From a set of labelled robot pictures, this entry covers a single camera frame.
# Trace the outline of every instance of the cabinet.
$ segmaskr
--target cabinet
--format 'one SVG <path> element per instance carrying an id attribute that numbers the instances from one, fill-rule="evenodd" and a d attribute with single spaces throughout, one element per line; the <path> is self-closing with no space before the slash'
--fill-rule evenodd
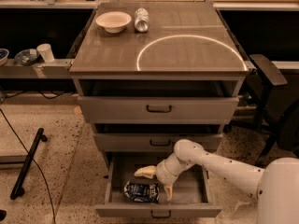
<path id="1" fill-rule="evenodd" d="M 123 187 L 139 167 L 168 157 L 181 138 L 215 150 L 247 67 L 206 4 L 102 4 L 95 18 L 111 10 L 134 16 L 140 7 L 149 10 L 146 34 L 130 23 L 112 35 L 93 21 L 70 69 L 109 169 L 105 203 L 96 210 L 102 217 L 215 217 L 221 209 L 199 166 L 179 177 L 171 203 L 162 187 L 159 203 L 142 204 L 125 197 Z"/>

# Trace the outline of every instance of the floor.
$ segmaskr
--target floor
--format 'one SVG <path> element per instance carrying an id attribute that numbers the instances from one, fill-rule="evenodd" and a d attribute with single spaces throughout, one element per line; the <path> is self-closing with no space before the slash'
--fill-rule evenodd
<path id="1" fill-rule="evenodd" d="M 107 168 L 96 149 L 92 129 L 80 113 L 76 94 L 46 99 L 39 93 L 25 93 L 6 99 L 0 108 L 27 148 L 37 129 L 44 128 L 48 141 L 39 144 L 35 160 L 47 179 L 55 213 L 54 222 L 45 181 L 36 164 L 32 163 L 23 183 L 24 195 L 16 200 L 10 200 L 9 196 L 21 166 L 2 165 L 0 209 L 7 210 L 7 217 L 1 223 L 255 223 L 257 202 L 212 173 L 209 174 L 212 201 L 222 206 L 216 218 L 99 217 L 94 206 L 104 203 Z M 244 116 L 246 112 L 236 114 Z M 0 155 L 24 155 L 24 148 L 1 114 L 0 127 Z M 253 164 L 262 146 L 263 138 L 257 133 L 233 128 L 223 134 L 216 153 Z M 287 156 L 292 154 L 274 147 L 266 162 Z"/>

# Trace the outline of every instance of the paper cup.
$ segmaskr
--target paper cup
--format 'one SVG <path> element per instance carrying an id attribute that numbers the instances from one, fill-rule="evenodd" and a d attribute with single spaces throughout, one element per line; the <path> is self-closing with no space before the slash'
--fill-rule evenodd
<path id="1" fill-rule="evenodd" d="M 50 44 L 41 44 L 37 48 L 37 51 L 41 55 L 41 57 L 44 59 L 45 63 L 52 63 L 54 62 L 55 58 L 53 56 L 52 49 L 50 47 Z"/>

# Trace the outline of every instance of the silver can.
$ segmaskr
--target silver can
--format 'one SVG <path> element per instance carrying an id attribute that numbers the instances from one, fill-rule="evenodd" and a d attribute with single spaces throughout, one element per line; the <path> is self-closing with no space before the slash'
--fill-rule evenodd
<path id="1" fill-rule="evenodd" d="M 140 33 L 145 33 L 150 27 L 149 13 L 146 9 L 140 8 L 135 12 L 135 28 Z"/>

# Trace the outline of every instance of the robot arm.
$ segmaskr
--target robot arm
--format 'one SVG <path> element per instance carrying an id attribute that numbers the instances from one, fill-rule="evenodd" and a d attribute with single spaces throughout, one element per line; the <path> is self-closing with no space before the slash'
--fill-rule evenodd
<path id="1" fill-rule="evenodd" d="M 164 184 L 170 202 L 173 184 L 182 172 L 195 164 L 222 176 L 249 196 L 258 199 L 258 224 L 298 223 L 298 159 L 279 159 L 262 169 L 208 153 L 201 145 L 182 139 L 175 144 L 174 153 L 161 161 L 157 167 L 141 168 L 135 172 L 135 176 L 153 178 L 156 175 Z"/>

